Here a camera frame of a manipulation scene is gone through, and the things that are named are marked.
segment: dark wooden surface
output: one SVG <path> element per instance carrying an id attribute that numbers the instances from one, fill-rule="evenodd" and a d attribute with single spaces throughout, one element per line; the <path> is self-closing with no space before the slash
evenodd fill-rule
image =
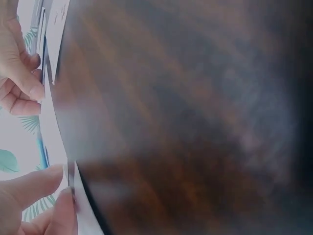
<path id="1" fill-rule="evenodd" d="M 71 0 L 53 101 L 112 234 L 313 233 L 310 11 Z"/>

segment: white card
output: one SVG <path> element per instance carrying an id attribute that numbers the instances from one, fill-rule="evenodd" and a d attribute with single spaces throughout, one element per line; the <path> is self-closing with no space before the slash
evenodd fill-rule
<path id="1" fill-rule="evenodd" d="M 90 206 L 76 162 L 74 169 L 74 194 L 78 235 L 104 235 Z"/>
<path id="2" fill-rule="evenodd" d="M 47 26 L 47 46 L 52 71 L 52 83 L 55 82 L 57 72 L 62 36 L 67 18 L 67 11 L 70 0 L 54 0 L 52 2 L 48 26 Z"/>
<path id="3" fill-rule="evenodd" d="M 67 155 L 55 116 L 47 68 L 44 72 L 45 99 L 42 101 L 40 131 L 48 151 L 50 165 L 67 164 Z"/>
<path id="4" fill-rule="evenodd" d="M 42 37 L 42 32 L 43 32 L 43 23 L 44 23 L 44 14 L 45 14 L 45 9 L 41 9 L 41 14 L 40 14 L 40 19 L 39 19 L 39 26 L 38 26 L 38 33 L 37 33 L 37 46 L 36 46 L 36 52 L 39 54 L 39 47 L 41 43 L 41 37 Z"/>

